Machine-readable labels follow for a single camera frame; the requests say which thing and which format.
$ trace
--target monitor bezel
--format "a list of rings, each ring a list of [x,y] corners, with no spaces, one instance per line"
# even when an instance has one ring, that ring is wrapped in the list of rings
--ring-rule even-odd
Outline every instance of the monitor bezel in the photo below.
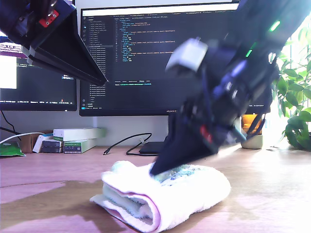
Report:
[[[75,97],[73,104],[53,104],[53,103],[0,103],[2,111],[36,111],[36,112],[75,112],[78,110],[77,103],[77,80],[74,82]]]
[[[105,9],[128,9],[128,8],[146,8],[146,7],[170,7],[170,6],[193,6],[193,5],[220,5],[220,4],[236,4],[238,0],[224,2],[207,2],[207,3],[186,3],[186,4],[161,4],[161,5],[137,5],[137,6],[119,6],[119,7],[98,7],[98,8],[82,8],[80,24],[83,20],[83,11],[87,10],[105,10]],[[82,117],[112,117],[112,116],[168,116],[177,113],[178,109],[82,109],[83,98],[81,96],[82,86],[86,82],[80,82],[80,106],[79,115]]]

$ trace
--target wall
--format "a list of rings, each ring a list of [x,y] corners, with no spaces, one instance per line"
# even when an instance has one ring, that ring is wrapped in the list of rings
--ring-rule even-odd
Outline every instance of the wall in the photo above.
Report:
[[[211,2],[211,0],[76,0],[78,10],[78,22],[80,27],[81,8],[153,5],[153,4],[179,4],[179,3]],[[118,117],[81,117],[79,112],[5,112],[7,119],[14,124],[18,132],[26,133],[54,128],[81,128],[81,127],[105,127],[108,129],[106,138],[100,141],[101,145],[112,145],[125,137],[136,133],[153,133],[152,141],[163,141],[167,135],[166,116],[118,116]],[[0,118],[0,125],[9,127]],[[6,132],[0,133],[0,138],[11,136]],[[134,145],[138,139],[124,142],[123,145]]]

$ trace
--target folded towel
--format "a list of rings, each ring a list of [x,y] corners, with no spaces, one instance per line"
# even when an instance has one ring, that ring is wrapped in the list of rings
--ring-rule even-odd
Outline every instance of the folded towel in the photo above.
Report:
[[[211,167],[183,165],[152,177],[152,166],[116,162],[102,173],[103,194],[90,201],[141,232],[158,233],[209,209],[231,190],[224,174]]]

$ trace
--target wooden desk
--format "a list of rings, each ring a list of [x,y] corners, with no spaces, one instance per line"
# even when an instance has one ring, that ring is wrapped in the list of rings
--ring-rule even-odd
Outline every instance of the wooden desk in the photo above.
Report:
[[[80,155],[28,154],[0,160],[1,232],[135,232],[89,202],[102,192],[101,172],[117,160],[146,165],[154,157],[126,148]],[[170,233],[311,233],[311,154],[288,150],[223,149],[196,164],[223,172],[229,197],[194,214]]]

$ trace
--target monitor screen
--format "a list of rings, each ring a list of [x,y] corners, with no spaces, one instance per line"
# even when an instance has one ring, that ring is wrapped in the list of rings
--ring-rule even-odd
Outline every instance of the monitor screen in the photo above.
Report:
[[[15,111],[76,111],[76,80],[31,66],[21,46],[0,44],[0,109]]]
[[[81,37],[109,82],[80,85],[80,115],[137,116],[176,112],[201,89],[192,76],[165,72],[189,38],[224,39],[238,3],[81,10]]]

